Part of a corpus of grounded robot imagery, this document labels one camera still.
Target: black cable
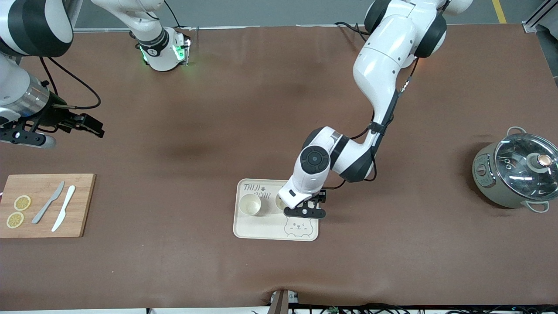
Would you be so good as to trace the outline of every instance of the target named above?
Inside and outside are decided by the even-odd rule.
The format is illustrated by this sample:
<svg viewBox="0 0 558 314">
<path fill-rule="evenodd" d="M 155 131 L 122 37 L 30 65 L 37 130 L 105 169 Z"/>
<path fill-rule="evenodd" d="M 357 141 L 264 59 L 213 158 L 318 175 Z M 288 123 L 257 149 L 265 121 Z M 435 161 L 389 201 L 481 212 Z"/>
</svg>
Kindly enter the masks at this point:
<svg viewBox="0 0 558 314">
<path fill-rule="evenodd" d="M 323 187 L 322 189 L 326 189 L 326 190 L 335 190 L 335 189 L 338 189 L 338 188 L 342 187 L 343 184 L 345 184 L 346 181 L 347 181 L 347 180 L 343 180 L 343 182 L 341 182 L 341 184 L 338 185 L 338 186 L 336 186 L 336 187 Z"/>
<path fill-rule="evenodd" d="M 372 120 L 374 120 L 374 112 L 372 112 L 372 118 L 370 118 L 370 122 L 372 122 Z M 357 138 L 363 136 L 367 131 L 368 131 L 368 127 L 366 129 L 364 129 L 364 131 L 362 131 L 359 135 L 353 136 L 350 139 L 351 140 L 357 139 Z"/>
<path fill-rule="evenodd" d="M 155 17 L 155 16 L 149 14 L 149 12 L 147 12 L 147 11 L 145 11 L 145 14 L 149 15 L 150 18 L 152 18 L 152 19 L 154 19 L 154 20 L 156 20 L 156 21 L 160 20 L 160 18 Z"/>
<path fill-rule="evenodd" d="M 489 310 L 483 310 L 481 308 L 475 308 L 475 307 L 472 307 L 471 310 L 455 309 L 455 310 L 452 310 L 452 311 L 448 311 L 445 314 L 489 314 L 489 313 L 492 313 L 492 312 L 496 311 L 497 309 L 499 309 L 503 306 L 504 305 L 500 305 L 500 306 L 497 306 L 497 307 L 489 309 Z M 521 307 L 521 306 L 517 306 L 517 308 L 521 309 L 523 313 L 526 313 L 526 312 L 528 313 L 528 310 Z"/>
<path fill-rule="evenodd" d="M 362 38 L 362 40 L 366 41 L 366 38 L 364 38 L 364 36 L 362 35 L 362 31 L 360 30 L 360 27 L 358 27 L 358 23 L 355 24 L 355 27 L 357 28 L 357 31 L 360 35 L 360 38 Z"/>
<path fill-rule="evenodd" d="M 550 309 L 553 308 L 553 307 L 558 307 L 558 306 L 557 306 L 557 305 L 551 305 L 551 306 L 549 306 L 549 307 L 546 307 L 546 308 L 542 309 L 542 310 L 540 311 L 540 313 L 544 313 L 544 312 L 550 310 Z"/>
<path fill-rule="evenodd" d="M 56 62 L 56 60 L 54 60 L 53 58 L 49 57 L 49 60 L 54 63 L 56 66 L 58 66 L 62 71 L 66 72 L 66 74 L 68 74 L 69 76 L 73 77 L 75 80 L 77 80 L 79 83 L 81 83 L 83 86 L 85 86 L 89 91 L 91 91 L 93 93 L 93 95 L 95 95 L 95 97 L 97 98 L 97 103 L 94 104 L 93 106 L 87 106 L 87 107 L 77 107 L 77 106 L 68 106 L 68 109 L 80 109 L 80 110 L 87 110 L 87 109 L 93 109 L 93 108 L 97 108 L 100 106 L 101 104 L 101 98 L 99 97 L 99 94 L 97 94 L 97 92 L 91 88 L 91 86 L 87 85 L 86 82 L 82 81 L 80 78 L 78 78 L 77 76 L 75 76 L 72 72 L 66 70 L 66 68 L 64 68 L 62 65 L 60 65 L 60 63 Z"/>
<path fill-rule="evenodd" d="M 404 308 L 402 308 L 402 307 L 400 307 L 400 306 L 394 305 L 394 307 L 395 307 L 395 308 L 398 308 L 399 310 L 401 310 L 401 311 L 403 311 L 403 312 L 405 312 L 405 314 L 411 314 L 411 312 L 409 312 L 408 310 L 406 310 L 406 309 L 404 309 Z"/>
<path fill-rule="evenodd" d="M 27 124 L 27 123 L 25 124 L 25 126 L 33 127 L 32 125 Z M 42 129 L 42 128 L 40 128 L 40 127 L 37 127 L 37 130 L 39 130 L 39 131 L 41 131 L 41 132 L 45 132 L 45 133 L 54 133 L 54 132 L 56 132 L 56 131 L 58 130 L 58 127 L 57 127 L 57 126 L 53 126 L 53 128 L 54 128 L 54 130 L 45 130 L 45 129 Z"/>
<path fill-rule="evenodd" d="M 50 81 L 50 84 L 52 85 L 52 89 L 54 90 L 54 93 L 58 95 L 58 90 L 56 89 L 56 84 L 54 84 L 54 80 L 52 79 L 52 76 L 50 75 L 49 69 L 46 67 L 45 59 L 40 56 L 39 60 L 41 60 L 42 68 L 45 70 L 46 76 L 49 77 L 49 81 Z"/>
<path fill-rule="evenodd" d="M 357 32 L 357 33 L 358 33 L 358 30 L 357 30 L 355 27 L 353 27 L 352 25 L 349 25 L 348 23 L 345 23 L 345 22 L 337 22 L 337 23 L 334 23 L 334 25 L 343 25 L 343 26 L 346 26 L 348 29 L 352 30 L 353 32 Z M 363 34 L 363 35 L 370 36 L 370 33 L 369 33 L 369 32 L 362 32 L 362 34 Z"/>
<path fill-rule="evenodd" d="M 446 3 L 444 3 L 444 6 L 442 6 L 442 13 L 444 13 L 444 11 L 446 11 L 446 9 L 448 8 L 448 6 L 450 5 L 451 0 L 446 0 Z"/>
<path fill-rule="evenodd" d="M 176 18 L 176 15 L 174 14 L 174 11 L 172 10 L 171 6 L 169 6 L 169 4 L 167 3 L 167 0 L 165 0 L 165 4 L 167 5 L 167 8 L 169 8 L 169 11 L 171 11 L 172 17 L 174 17 L 175 19 L 176 27 L 184 27 L 183 25 L 180 25 L 180 23 L 178 22 L 178 19 Z"/>
<path fill-rule="evenodd" d="M 368 181 L 368 182 L 372 182 L 376 180 L 376 176 L 378 175 L 378 169 L 376 169 L 376 157 L 374 156 L 374 154 L 371 154 L 371 156 L 372 156 L 372 167 L 374 168 L 374 177 L 372 177 L 372 179 L 364 179 L 364 181 Z"/>
<path fill-rule="evenodd" d="M 419 58 L 417 58 L 415 60 L 415 65 L 413 66 L 413 69 L 411 70 L 411 74 L 409 74 L 409 76 L 413 76 L 413 74 L 415 73 L 415 69 L 417 68 L 417 64 L 419 64 Z"/>
</svg>

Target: gray knife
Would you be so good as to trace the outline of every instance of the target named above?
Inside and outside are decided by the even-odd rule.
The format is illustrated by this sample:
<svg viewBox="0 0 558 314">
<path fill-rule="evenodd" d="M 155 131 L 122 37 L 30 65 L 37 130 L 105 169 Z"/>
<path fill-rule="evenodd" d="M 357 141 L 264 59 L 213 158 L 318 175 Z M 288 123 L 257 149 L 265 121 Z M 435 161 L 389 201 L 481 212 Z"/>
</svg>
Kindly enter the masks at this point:
<svg viewBox="0 0 558 314">
<path fill-rule="evenodd" d="M 46 204 L 42 207 L 41 211 L 38 212 L 37 215 L 35 215 L 35 218 L 33 218 L 33 220 L 31 221 L 32 223 L 39 223 L 39 221 L 41 221 L 41 218 L 45 214 L 47 208 L 54 200 L 58 198 L 58 196 L 60 196 L 60 193 L 62 193 L 63 188 L 64 188 L 64 181 L 60 182 L 60 185 L 58 186 L 56 191 L 54 191 L 54 194 L 50 197 L 49 201 L 46 202 Z"/>
</svg>

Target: metal frame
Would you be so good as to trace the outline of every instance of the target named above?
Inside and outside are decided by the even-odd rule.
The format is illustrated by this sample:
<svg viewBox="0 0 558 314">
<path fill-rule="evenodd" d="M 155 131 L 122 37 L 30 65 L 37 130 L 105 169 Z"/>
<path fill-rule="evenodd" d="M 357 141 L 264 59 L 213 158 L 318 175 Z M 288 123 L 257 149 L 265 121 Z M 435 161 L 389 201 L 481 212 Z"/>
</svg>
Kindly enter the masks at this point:
<svg viewBox="0 0 558 314">
<path fill-rule="evenodd" d="M 526 21 L 521 22 L 525 32 L 537 32 L 538 23 L 545 15 L 547 15 L 554 7 L 556 7 L 557 4 L 558 0 L 545 0 Z"/>
</svg>

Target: plastic knife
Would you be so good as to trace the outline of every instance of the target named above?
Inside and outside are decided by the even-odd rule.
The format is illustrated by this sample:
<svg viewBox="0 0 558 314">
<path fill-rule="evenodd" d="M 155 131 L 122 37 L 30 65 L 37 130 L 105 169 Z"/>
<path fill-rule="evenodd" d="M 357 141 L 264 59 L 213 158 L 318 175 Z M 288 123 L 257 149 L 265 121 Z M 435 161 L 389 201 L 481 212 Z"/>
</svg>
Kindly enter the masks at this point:
<svg viewBox="0 0 558 314">
<path fill-rule="evenodd" d="M 68 192 L 66 193 L 66 199 L 64 200 L 64 204 L 62 204 L 62 209 L 60 210 L 60 214 L 58 214 L 58 218 L 56 219 L 56 222 L 52 227 L 51 230 L 52 232 L 56 231 L 56 229 L 58 229 L 58 227 L 60 227 L 60 225 L 64 221 L 64 218 L 66 217 L 66 207 L 68 206 L 68 203 L 70 202 L 72 195 L 74 195 L 74 191 L 75 191 L 75 185 L 70 185 L 70 187 L 68 188 Z"/>
<path fill-rule="evenodd" d="M 33 220 L 31 221 L 31 223 L 39 223 L 39 221 L 41 221 L 41 218 L 43 217 L 43 215 L 45 214 L 47 208 L 50 206 L 50 204 L 56 200 L 58 198 L 58 196 L 60 196 L 60 193 L 62 193 L 62 189 L 64 188 L 64 181 L 60 182 L 60 185 L 58 186 L 58 188 L 56 189 L 56 191 L 54 191 L 54 194 L 50 197 L 50 200 L 48 202 L 46 202 L 46 204 L 42 207 L 41 211 L 38 212 L 35 217 L 33 218 Z"/>
</svg>

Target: cooking pot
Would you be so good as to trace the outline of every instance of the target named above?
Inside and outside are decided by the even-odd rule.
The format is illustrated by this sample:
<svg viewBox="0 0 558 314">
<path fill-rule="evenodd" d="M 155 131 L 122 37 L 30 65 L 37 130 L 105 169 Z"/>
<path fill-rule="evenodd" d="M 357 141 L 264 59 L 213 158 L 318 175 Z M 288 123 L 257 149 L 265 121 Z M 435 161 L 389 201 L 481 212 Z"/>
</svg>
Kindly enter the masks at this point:
<svg viewBox="0 0 558 314">
<path fill-rule="evenodd" d="M 520 133 L 510 134 L 512 130 Z M 473 161 L 477 187 L 494 203 L 547 212 L 558 197 L 558 149 L 542 137 L 513 126 L 498 143 L 483 148 Z M 533 205 L 543 205 L 542 210 Z"/>
</svg>

